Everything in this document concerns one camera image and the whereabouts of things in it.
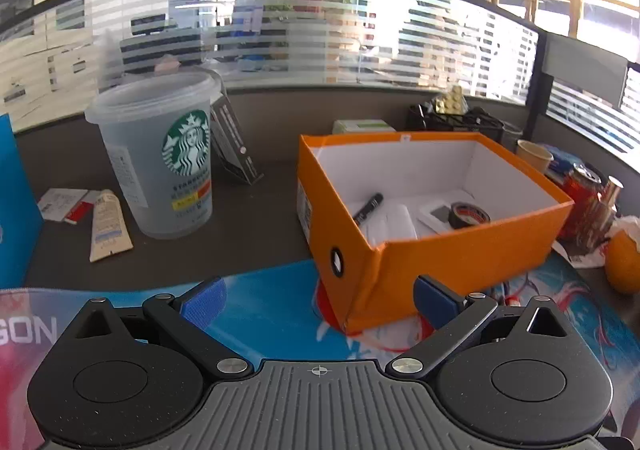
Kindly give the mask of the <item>white device with screen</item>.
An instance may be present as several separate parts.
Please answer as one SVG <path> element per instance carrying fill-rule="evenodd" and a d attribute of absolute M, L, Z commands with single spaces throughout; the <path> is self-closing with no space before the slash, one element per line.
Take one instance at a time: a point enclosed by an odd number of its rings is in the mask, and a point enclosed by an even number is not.
<path fill-rule="evenodd" d="M 469 228 L 474 225 L 474 222 L 464 214 L 465 206 L 466 204 L 462 202 L 450 204 L 444 201 L 428 202 L 419 208 L 416 217 L 422 225 L 437 234 Z"/>

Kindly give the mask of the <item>black tape roll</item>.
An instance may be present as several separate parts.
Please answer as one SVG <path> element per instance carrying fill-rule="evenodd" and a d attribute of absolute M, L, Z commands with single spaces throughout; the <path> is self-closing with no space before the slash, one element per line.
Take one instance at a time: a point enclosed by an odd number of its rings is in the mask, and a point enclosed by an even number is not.
<path fill-rule="evenodd" d="M 480 207 L 465 202 L 455 202 L 449 207 L 448 223 L 454 230 L 475 227 L 491 222 L 491 217 Z"/>

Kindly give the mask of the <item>black marker pen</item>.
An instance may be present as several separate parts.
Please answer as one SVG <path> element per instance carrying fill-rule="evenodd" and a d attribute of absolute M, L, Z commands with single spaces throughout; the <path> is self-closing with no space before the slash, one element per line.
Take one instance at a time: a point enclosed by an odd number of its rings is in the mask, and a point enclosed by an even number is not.
<path fill-rule="evenodd" d="M 362 225 L 363 222 L 365 222 L 375 212 L 375 210 L 377 210 L 378 207 L 381 206 L 383 201 L 383 194 L 375 193 L 375 195 L 372 195 L 370 199 L 367 200 L 363 207 L 360 207 L 356 211 L 356 214 L 352 216 L 352 220 L 356 223 L 356 225 L 358 225 L 358 227 L 360 227 L 360 225 Z"/>

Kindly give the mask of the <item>colourful anime desk mat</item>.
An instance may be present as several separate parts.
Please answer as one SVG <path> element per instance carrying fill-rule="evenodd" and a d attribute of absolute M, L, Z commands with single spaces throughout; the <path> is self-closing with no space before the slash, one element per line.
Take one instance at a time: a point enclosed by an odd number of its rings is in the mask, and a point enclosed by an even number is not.
<path fill-rule="evenodd" d="M 375 359 L 386 364 L 433 331 L 421 317 L 346 336 L 331 326 L 317 296 L 314 262 L 223 277 L 215 288 L 207 332 L 253 364 L 264 359 Z M 614 389 L 606 429 L 639 439 L 639 340 L 616 312 L 561 256 L 491 288 L 498 300 L 527 303 L 552 297 L 599 358 Z M 14 288 L 1 293 L 1 445 L 35 449 L 41 444 L 27 407 L 28 382 L 90 291 Z"/>

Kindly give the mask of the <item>beige cream tube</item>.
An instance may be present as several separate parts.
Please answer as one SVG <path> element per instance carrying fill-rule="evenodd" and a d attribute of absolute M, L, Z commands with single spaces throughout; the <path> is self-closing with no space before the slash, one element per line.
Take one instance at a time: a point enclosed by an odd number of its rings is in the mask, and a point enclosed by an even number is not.
<path fill-rule="evenodd" d="M 89 261 L 97 262 L 133 248 L 118 197 L 110 190 L 102 191 L 93 206 Z"/>

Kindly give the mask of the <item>orange cardboard box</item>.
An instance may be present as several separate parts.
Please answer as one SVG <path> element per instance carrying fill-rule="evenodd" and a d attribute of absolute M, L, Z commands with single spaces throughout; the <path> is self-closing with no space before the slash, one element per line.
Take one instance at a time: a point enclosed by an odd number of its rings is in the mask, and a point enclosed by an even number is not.
<path fill-rule="evenodd" d="M 572 200 L 531 165 L 476 132 L 382 132 L 299 140 L 298 219 L 328 306 L 346 334 L 413 315 L 427 275 L 465 295 L 540 266 Z M 375 193 L 411 218 L 428 202 L 471 203 L 491 222 L 371 247 L 352 220 Z"/>

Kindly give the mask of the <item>red drink can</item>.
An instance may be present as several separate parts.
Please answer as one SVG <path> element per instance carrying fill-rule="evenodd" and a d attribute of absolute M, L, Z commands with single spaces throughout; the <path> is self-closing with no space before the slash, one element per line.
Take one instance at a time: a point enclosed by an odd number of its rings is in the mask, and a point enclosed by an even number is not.
<path fill-rule="evenodd" d="M 574 240 L 585 213 L 601 188 L 602 181 L 597 173 L 585 165 L 573 165 L 562 184 L 563 192 L 573 200 L 574 204 L 560 231 L 561 240 Z"/>

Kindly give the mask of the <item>white red paper packet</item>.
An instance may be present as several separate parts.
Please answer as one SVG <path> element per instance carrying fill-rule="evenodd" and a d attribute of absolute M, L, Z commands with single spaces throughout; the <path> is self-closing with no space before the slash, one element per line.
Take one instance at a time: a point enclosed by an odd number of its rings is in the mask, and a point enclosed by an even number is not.
<path fill-rule="evenodd" d="M 99 191 L 50 188 L 37 203 L 43 220 L 77 225 L 92 212 Z"/>

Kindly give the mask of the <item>black leaflet box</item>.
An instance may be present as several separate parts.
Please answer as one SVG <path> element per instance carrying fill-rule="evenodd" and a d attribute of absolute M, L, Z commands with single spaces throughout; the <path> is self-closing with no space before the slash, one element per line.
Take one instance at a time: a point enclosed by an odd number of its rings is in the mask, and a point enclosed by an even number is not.
<path fill-rule="evenodd" d="M 250 185 L 262 179 L 227 95 L 221 95 L 210 106 L 210 130 L 214 150 L 228 173 Z"/>

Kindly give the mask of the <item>paper cup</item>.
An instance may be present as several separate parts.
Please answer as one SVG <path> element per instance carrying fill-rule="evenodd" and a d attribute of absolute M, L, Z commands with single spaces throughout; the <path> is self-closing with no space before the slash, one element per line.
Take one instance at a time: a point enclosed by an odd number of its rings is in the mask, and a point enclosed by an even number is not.
<path fill-rule="evenodd" d="M 548 149 L 522 139 L 516 144 L 516 155 L 540 173 L 545 173 L 553 161 L 553 154 Z"/>

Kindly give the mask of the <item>blue patterned pouch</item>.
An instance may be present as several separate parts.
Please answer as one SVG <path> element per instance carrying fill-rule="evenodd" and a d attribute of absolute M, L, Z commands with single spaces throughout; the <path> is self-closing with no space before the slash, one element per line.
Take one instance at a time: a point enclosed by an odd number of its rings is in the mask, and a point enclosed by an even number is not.
<path fill-rule="evenodd" d="M 575 165 L 582 166 L 584 162 L 574 154 L 565 152 L 550 144 L 541 144 L 551 155 L 552 159 L 546 169 L 546 176 L 556 183 L 562 183 Z"/>

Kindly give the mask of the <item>blue paper bag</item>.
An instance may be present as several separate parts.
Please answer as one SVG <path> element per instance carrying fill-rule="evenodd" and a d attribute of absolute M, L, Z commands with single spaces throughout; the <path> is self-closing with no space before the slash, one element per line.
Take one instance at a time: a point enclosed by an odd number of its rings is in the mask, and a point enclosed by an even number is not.
<path fill-rule="evenodd" d="M 43 220 L 6 114 L 0 129 L 0 284 L 14 288 L 25 281 Z"/>

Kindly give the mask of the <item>white crumpled tissue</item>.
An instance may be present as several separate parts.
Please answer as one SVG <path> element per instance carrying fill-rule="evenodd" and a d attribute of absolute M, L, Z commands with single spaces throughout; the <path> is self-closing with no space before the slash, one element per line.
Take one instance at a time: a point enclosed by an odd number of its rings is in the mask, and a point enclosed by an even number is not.
<path fill-rule="evenodd" d="M 617 236 L 630 242 L 630 248 L 627 248 L 627 251 L 631 255 L 637 254 L 639 252 L 639 218 L 634 216 L 616 218 L 604 239 L 593 251 L 585 255 L 564 253 L 562 257 L 575 269 L 601 268 L 605 265 L 606 250 Z"/>

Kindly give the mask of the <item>yellow building block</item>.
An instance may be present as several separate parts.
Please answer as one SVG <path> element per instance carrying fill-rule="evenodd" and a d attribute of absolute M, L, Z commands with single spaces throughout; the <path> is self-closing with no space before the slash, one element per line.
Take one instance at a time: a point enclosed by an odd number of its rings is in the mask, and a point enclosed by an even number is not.
<path fill-rule="evenodd" d="M 456 84 L 448 92 L 434 98 L 433 110 L 442 115 L 464 115 L 469 112 L 469 104 L 462 88 Z"/>

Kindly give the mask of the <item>green white box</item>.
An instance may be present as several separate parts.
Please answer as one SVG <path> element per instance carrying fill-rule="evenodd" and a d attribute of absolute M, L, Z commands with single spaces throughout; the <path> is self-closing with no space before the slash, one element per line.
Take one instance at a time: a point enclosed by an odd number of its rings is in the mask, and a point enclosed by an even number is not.
<path fill-rule="evenodd" d="M 332 126 L 334 135 L 378 132 L 395 132 L 395 128 L 387 124 L 383 119 L 339 119 L 334 121 Z"/>

